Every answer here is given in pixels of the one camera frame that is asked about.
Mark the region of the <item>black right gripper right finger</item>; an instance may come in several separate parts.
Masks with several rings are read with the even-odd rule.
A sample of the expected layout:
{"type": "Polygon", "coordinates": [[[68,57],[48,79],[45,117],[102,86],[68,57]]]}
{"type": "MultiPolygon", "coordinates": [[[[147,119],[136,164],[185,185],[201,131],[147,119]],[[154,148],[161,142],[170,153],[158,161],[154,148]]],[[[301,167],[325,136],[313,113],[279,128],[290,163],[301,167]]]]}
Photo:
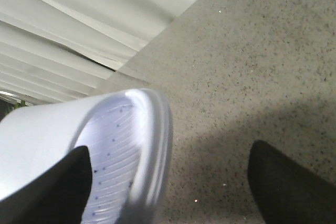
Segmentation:
{"type": "Polygon", "coordinates": [[[267,142],[252,144],[247,177],[265,223],[335,223],[335,185],[267,142]]]}

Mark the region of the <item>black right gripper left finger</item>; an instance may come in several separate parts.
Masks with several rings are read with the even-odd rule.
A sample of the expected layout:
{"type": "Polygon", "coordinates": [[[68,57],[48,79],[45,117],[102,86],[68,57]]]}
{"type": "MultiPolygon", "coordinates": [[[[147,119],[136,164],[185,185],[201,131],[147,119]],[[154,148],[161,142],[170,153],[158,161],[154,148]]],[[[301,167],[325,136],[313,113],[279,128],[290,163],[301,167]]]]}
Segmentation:
{"type": "Polygon", "coordinates": [[[1,223],[81,223],[92,186],[86,146],[1,200],[1,223]]]}

